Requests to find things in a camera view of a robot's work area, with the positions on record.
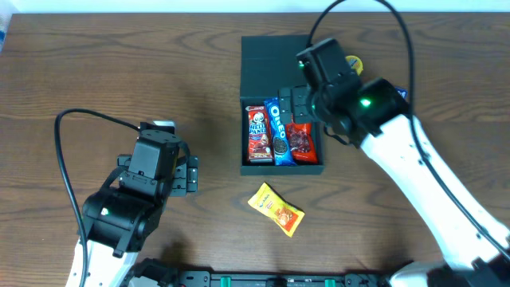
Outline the yellow orange snack packet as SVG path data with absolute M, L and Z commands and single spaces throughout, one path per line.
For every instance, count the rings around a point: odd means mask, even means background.
M 267 218 L 274 221 L 288 236 L 292 237 L 303 220 L 305 213 L 286 202 L 267 183 L 263 183 L 248 204 Z

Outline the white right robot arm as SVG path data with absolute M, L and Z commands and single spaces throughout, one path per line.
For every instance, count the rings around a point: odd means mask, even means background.
M 360 149 L 400 188 L 442 253 L 437 263 L 413 262 L 386 286 L 507 286 L 509 229 L 466 189 L 388 81 L 283 88 L 285 123 L 322 122 Z

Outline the blue Eclipse mint box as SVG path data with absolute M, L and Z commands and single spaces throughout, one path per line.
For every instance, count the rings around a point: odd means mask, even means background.
M 395 89 L 403 99 L 406 99 L 408 97 L 408 92 L 406 89 L 400 87 L 396 87 Z

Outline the yellow round candy container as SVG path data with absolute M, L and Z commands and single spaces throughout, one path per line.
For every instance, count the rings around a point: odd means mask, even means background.
M 363 72 L 363 63 L 361 59 L 354 55 L 346 56 L 346 61 L 349 64 L 350 68 L 355 70 L 357 75 L 360 76 Z

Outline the red Hello Panda box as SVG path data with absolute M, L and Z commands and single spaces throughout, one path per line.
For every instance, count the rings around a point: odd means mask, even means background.
M 271 163 L 273 152 L 268 130 L 268 115 L 264 105 L 249 105 L 248 114 L 248 148 L 249 163 Z

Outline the blue Oreo cookie pack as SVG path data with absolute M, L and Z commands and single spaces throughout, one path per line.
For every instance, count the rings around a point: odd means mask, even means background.
M 281 122 L 281 111 L 277 97 L 264 101 L 269 115 L 269 125 L 272 135 L 272 147 L 276 166 L 296 166 L 292 157 L 285 125 Z

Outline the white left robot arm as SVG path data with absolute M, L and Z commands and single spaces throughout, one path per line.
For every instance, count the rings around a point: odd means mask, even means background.
M 155 180 L 132 173 L 131 155 L 119 155 L 117 168 L 83 206 L 87 250 L 78 242 L 67 286 L 121 286 L 147 237 L 158 227 L 167 199 L 198 189 L 198 158 L 179 163 L 172 178 Z

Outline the red Hacks candy bag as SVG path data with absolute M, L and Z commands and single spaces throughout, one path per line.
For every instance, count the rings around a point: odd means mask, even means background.
M 312 124 L 292 122 L 285 128 L 293 159 L 301 163 L 317 164 L 318 157 L 312 140 Z

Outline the black gift box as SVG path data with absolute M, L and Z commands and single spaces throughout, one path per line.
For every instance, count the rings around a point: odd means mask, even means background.
M 264 100 L 277 97 L 282 88 L 306 84 L 298 68 L 296 55 L 305 47 L 305 35 L 244 36 L 241 38 L 241 168 L 242 175 L 319 175 L 324 165 L 324 133 L 319 123 L 312 124 L 312 141 L 317 164 L 276 166 L 248 161 L 249 105 L 263 105 Z

